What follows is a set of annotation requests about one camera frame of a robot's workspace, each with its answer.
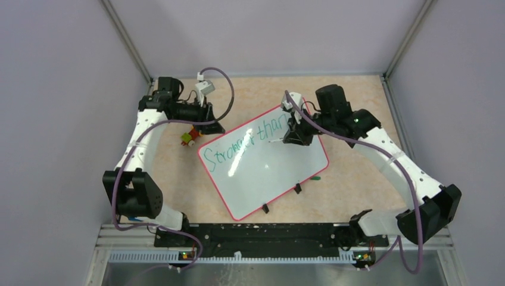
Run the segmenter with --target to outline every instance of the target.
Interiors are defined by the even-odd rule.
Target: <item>tabletop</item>
[[[216,90],[208,96],[219,117],[230,100],[225,79],[212,78]],[[195,79],[182,79],[187,98]],[[381,123],[392,140],[399,140],[379,76],[300,76],[232,78],[235,103],[221,120],[226,130],[252,119],[280,104],[284,90],[298,92],[317,105],[315,90],[336,83],[344,88],[353,110],[367,109]],[[218,135],[197,138],[192,147],[182,146],[180,136],[191,126],[170,124],[158,144],[151,176],[163,192],[164,202],[185,213],[191,223],[231,223],[234,220],[214,188],[198,158],[198,147]],[[345,142],[321,136],[329,157],[329,167],[319,173],[319,181],[302,184],[302,192],[288,192],[269,203],[269,213],[259,210],[240,223],[348,222],[365,209],[385,210],[405,207],[392,185],[375,166]]]

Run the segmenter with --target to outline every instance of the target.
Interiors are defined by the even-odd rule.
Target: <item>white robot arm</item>
[[[173,210],[163,201],[161,190],[150,177],[158,142],[166,125],[159,124],[168,120],[190,122],[210,122],[215,120],[213,106],[207,102],[206,95],[214,91],[209,80],[201,79],[196,85],[197,98],[194,102],[180,100],[179,90],[182,83],[172,77],[160,77],[158,89],[152,95],[142,97],[139,102],[137,121],[130,143],[114,170],[105,171],[102,181],[109,200],[112,203],[114,182],[126,156],[131,156],[120,178],[117,190],[116,214],[135,217],[144,222],[156,223],[174,230],[181,230],[187,219],[184,214]],[[151,126],[157,125],[137,143],[137,139]],[[209,125],[195,126],[202,134],[224,133],[223,127],[215,122]]]
[[[351,227],[367,237],[375,235],[403,235],[417,244],[417,226],[414,217],[414,202],[420,207],[423,242],[436,234],[453,220],[456,208],[461,198],[461,191],[455,185],[443,186],[440,182],[427,175],[405,153],[398,148],[381,128],[380,122],[367,110],[352,111],[351,105],[345,99],[344,90],[338,85],[324,86],[316,91],[320,112],[310,115],[303,109],[300,94],[291,92],[287,99],[282,100],[282,108],[291,113],[287,131],[282,141],[284,143],[310,145],[314,135],[320,130],[309,124],[292,104],[309,117],[315,124],[336,135],[351,138],[360,142],[373,144],[392,155],[387,157],[376,149],[348,143],[350,147],[368,158],[379,171],[390,181],[405,201],[407,208],[399,210],[365,210],[351,218]],[[416,197],[407,183],[407,179],[394,163],[400,163],[410,176]]]

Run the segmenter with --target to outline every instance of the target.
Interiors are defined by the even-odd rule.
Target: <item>white wall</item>
[[[0,284],[83,285],[146,91],[98,1],[0,1]]]
[[[382,73],[423,0],[112,0],[154,76]]]
[[[502,285],[505,2],[438,1],[392,78],[417,162],[463,196],[450,231],[471,285]]]

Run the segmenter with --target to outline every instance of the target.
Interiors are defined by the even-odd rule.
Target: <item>white cable tie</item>
[[[132,141],[130,142],[130,144],[128,144],[128,147],[143,147],[143,148],[147,148],[147,144],[146,143],[142,143],[142,142],[137,142],[137,141]]]
[[[382,165],[382,167],[379,169],[379,171],[381,173],[384,173],[384,169],[389,167],[389,165],[393,164],[396,160],[398,160],[398,158],[403,157],[404,155],[405,155],[405,152],[403,152],[403,151],[393,153],[391,158],[389,158],[389,160],[387,160],[384,163],[384,165]]]

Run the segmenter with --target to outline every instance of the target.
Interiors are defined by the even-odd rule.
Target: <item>black clamp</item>
[[[296,184],[295,188],[294,188],[295,192],[297,192],[297,195],[299,193],[301,193],[301,185],[300,184]]]
[[[268,206],[267,204],[264,204],[263,207],[261,207],[261,209],[265,212],[265,213],[268,213],[270,210],[268,209]]]

